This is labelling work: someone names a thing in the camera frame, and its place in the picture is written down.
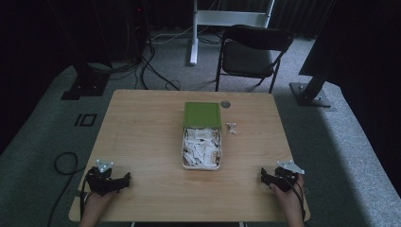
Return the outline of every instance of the dark background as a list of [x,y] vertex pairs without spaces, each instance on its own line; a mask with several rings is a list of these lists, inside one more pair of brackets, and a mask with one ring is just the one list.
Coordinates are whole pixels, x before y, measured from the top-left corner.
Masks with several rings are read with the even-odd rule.
[[[274,27],[316,38],[300,74],[319,77],[324,66],[334,65],[329,81],[338,84],[371,142],[398,193],[401,161],[401,96],[399,93],[401,8],[396,0],[338,0],[330,16],[305,18],[322,2],[280,1],[272,13]],[[60,23],[46,1],[2,1],[0,8],[0,98],[2,103],[0,152],[24,125],[49,84],[79,56],[86,61],[110,64],[112,60],[140,58],[146,23],[140,1],[56,1],[52,4],[73,38],[65,41]],[[187,28],[192,24],[192,1],[147,1],[152,29]],[[297,12],[304,7],[303,15]],[[296,17],[305,23],[294,27]],[[127,25],[132,38],[126,51]]]

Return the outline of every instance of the black chair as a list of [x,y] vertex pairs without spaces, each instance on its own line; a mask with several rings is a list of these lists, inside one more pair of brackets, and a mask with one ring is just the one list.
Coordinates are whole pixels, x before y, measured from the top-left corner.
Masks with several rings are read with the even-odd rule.
[[[271,93],[281,57],[292,41],[292,35],[282,29],[243,25],[228,27],[221,40],[215,91],[218,91],[220,75],[261,79],[256,86],[273,76],[269,89]],[[271,51],[278,52],[275,60]]]

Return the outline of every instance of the metal stand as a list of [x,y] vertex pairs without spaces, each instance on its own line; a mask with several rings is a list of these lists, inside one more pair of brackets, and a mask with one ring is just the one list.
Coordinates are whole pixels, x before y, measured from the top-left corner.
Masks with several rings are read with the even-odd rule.
[[270,0],[266,13],[218,10],[198,10],[198,0],[194,0],[193,38],[190,64],[198,60],[198,25],[204,26],[260,26],[268,27],[274,0]]

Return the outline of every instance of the cable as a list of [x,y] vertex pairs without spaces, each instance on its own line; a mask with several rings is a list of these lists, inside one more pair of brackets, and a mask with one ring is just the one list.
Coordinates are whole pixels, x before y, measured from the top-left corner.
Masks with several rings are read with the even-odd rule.
[[143,83],[145,89],[146,89],[146,90],[149,90],[149,88],[147,87],[147,85],[146,85],[146,83],[145,83],[145,78],[144,78],[145,70],[146,70],[147,67],[149,67],[149,68],[153,71],[154,74],[156,74],[160,79],[162,79],[162,80],[164,80],[164,81],[166,82],[166,88],[167,88],[167,90],[169,90],[168,87],[167,87],[167,85],[169,84],[169,85],[173,86],[177,91],[180,91],[180,90],[181,90],[181,85],[180,85],[180,83],[178,82],[178,83],[179,83],[178,86],[175,85],[175,84],[173,83],[173,81],[177,81],[177,80],[170,81],[170,80],[166,79],[166,78],[163,77],[160,73],[158,73],[158,72],[153,68],[153,66],[151,66],[150,61],[153,59],[153,57],[154,57],[154,55],[155,55],[155,50],[154,50],[154,47],[153,47],[153,46],[150,47],[150,52],[151,52],[151,56],[150,56],[149,60],[146,60],[145,57],[142,58],[143,61],[145,62],[145,66],[142,67],[142,71],[141,71],[141,81],[142,81],[142,83]]
[[[215,0],[215,1],[212,3],[212,5],[209,7],[208,10],[211,10],[212,7],[215,5],[216,2],[217,2],[217,0]],[[220,4],[221,4],[221,0],[218,0],[218,6],[217,6],[216,10],[218,10],[218,9],[220,8]],[[201,34],[201,33],[202,33],[203,31],[205,31],[208,27],[209,27],[209,26],[207,26],[204,30],[198,32],[197,34]],[[163,37],[163,36],[173,36],[172,38],[170,38],[170,39],[168,39],[167,41],[164,41],[164,42],[160,42],[160,43],[155,43],[155,42],[153,42],[154,44],[166,44],[166,43],[168,43],[168,42],[170,42],[170,41],[172,41],[172,40],[174,40],[174,39],[176,39],[176,38],[178,38],[178,37],[184,35],[184,34],[185,34],[188,30],[190,30],[191,28],[192,28],[192,26],[189,27],[189,28],[188,28],[187,30],[185,30],[184,32],[178,33],[178,34],[160,34],[160,35],[157,35],[157,36],[151,38],[151,40],[153,41],[153,40],[156,40],[156,39],[158,39],[159,37]]]
[[[73,168],[73,170],[72,170],[71,172],[62,172],[61,170],[59,170],[58,161],[59,161],[59,159],[60,159],[62,156],[64,156],[64,155],[73,155],[73,156],[74,156],[75,163],[74,163],[74,168]],[[59,155],[56,157],[56,159],[54,160],[53,165],[54,165],[54,168],[56,169],[56,171],[57,171],[58,173],[60,173],[61,175],[64,175],[64,176],[70,176],[70,178],[68,179],[68,182],[65,184],[64,188],[62,189],[62,192],[60,193],[59,197],[57,198],[56,202],[55,202],[54,205],[53,205],[53,208],[52,208],[52,210],[51,210],[51,212],[50,212],[49,220],[48,220],[48,222],[47,222],[47,227],[50,227],[51,221],[52,221],[52,219],[53,219],[54,212],[55,212],[55,210],[56,210],[56,207],[57,207],[57,205],[59,204],[60,199],[61,199],[62,195],[64,194],[65,190],[67,189],[68,185],[71,183],[71,180],[73,179],[74,175],[75,175],[76,173],[81,172],[81,171],[82,171],[83,169],[85,169],[85,167],[86,167],[86,166],[84,166],[84,167],[82,167],[82,168],[80,168],[80,169],[77,169],[77,167],[78,167],[78,156],[77,156],[77,154],[74,153],[74,152],[64,152],[64,153],[62,153],[62,154],[59,154]]]

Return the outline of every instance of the small white object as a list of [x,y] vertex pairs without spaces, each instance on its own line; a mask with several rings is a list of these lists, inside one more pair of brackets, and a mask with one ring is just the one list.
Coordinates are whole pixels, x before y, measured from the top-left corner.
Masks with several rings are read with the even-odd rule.
[[236,130],[235,130],[236,123],[226,123],[226,125],[228,126],[229,133],[236,134]]
[[97,167],[100,169],[100,172],[106,172],[109,168],[113,166],[113,162],[102,162],[100,160],[96,160]]
[[294,161],[289,160],[289,161],[284,161],[284,162],[277,162],[277,165],[281,166],[283,169],[290,170],[292,172],[297,172],[301,174],[305,174],[305,171],[301,168],[299,168]]

